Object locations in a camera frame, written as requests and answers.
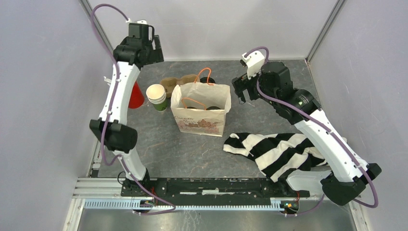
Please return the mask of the brown paper bag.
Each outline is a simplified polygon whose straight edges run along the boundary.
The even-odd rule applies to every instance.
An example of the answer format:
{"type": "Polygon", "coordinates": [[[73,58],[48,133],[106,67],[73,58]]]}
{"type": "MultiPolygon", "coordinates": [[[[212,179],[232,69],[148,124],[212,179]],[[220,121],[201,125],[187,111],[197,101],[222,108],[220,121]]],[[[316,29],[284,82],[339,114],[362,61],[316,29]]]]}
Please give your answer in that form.
{"type": "Polygon", "coordinates": [[[223,136],[226,114],[231,109],[230,86],[201,83],[200,78],[210,77],[211,72],[206,67],[197,74],[194,82],[174,88],[170,108],[180,132],[223,136]],[[197,109],[185,109],[188,106],[197,109]],[[220,107],[221,110],[206,110],[210,106],[220,107]]]}

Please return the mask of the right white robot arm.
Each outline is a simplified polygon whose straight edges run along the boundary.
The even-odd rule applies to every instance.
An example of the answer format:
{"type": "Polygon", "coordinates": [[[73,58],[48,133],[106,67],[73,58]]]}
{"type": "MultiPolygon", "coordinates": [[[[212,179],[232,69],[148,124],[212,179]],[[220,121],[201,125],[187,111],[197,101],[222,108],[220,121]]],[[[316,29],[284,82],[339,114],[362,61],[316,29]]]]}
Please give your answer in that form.
{"type": "Polygon", "coordinates": [[[289,168],[285,172],[287,178],[278,183],[281,195],[316,189],[335,204],[345,205],[357,201],[369,186],[374,198],[370,207],[378,206],[373,181],[382,171],[380,166],[367,163],[352,150],[331,125],[315,97],[293,86],[290,70],[282,62],[250,64],[247,73],[231,83],[240,103],[245,103],[244,91],[251,100],[267,102],[311,141],[330,166],[330,170],[322,173],[289,168]]]}

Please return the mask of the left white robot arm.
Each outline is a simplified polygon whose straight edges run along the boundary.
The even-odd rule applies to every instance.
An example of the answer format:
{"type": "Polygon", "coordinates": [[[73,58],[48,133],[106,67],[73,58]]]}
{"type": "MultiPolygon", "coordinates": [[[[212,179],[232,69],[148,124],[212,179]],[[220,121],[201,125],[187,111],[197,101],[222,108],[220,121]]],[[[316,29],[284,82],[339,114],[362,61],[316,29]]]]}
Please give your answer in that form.
{"type": "Polygon", "coordinates": [[[151,191],[150,176],[141,163],[136,150],[137,131],[127,126],[128,105],[132,90],[142,67],[163,62],[160,37],[126,37],[113,51],[113,75],[107,99],[98,119],[92,119],[89,127],[101,143],[101,157],[107,166],[119,160],[125,173],[124,185],[133,184],[139,196],[151,191]],[[114,160],[106,160],[105,150],[114,154],[114,160]]]}

